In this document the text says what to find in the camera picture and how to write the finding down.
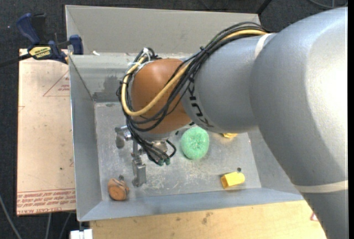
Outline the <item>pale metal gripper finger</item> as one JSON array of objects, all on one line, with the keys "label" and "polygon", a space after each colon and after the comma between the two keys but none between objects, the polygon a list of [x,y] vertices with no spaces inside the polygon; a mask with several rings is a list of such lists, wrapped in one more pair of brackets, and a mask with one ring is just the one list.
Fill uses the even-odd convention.
[{"label": "pale metal gripper finger", "polygon": [[132,184],[134,186],[139,186],[138,166],[139,166],[139,161],[137,159],[132,160],[133,175],[134,175],[134,179],[132,180]]},{"label": "pale metal gripper finger", "polygon": [[140,164],[138,166],[138,186],[142,186],[146,182],[147,182],[146,165],[145,164]]}]

